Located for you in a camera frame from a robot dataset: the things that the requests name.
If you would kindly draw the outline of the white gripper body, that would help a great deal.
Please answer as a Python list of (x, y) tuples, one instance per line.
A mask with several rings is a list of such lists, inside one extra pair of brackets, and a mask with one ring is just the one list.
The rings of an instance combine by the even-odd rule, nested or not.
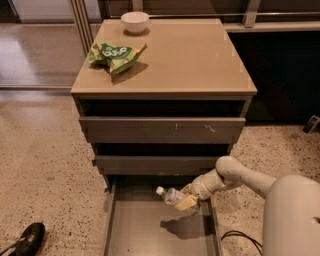
[(195, 178), (190, 187), (191, 193), (199, 200), (211, 198), (215, 192), (223, 190), (226, 184), (218, 172), (213, 169), (210, 172)]

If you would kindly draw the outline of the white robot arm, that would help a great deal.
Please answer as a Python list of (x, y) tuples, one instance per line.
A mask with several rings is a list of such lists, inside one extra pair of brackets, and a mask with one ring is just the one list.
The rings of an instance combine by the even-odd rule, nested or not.
[(275, 178), (231, 157), (182, 189), (185, 211), (216, 192), (244, 185), (264, 200), (262, 256), (320, 256), (320, 183), (299, 175)]

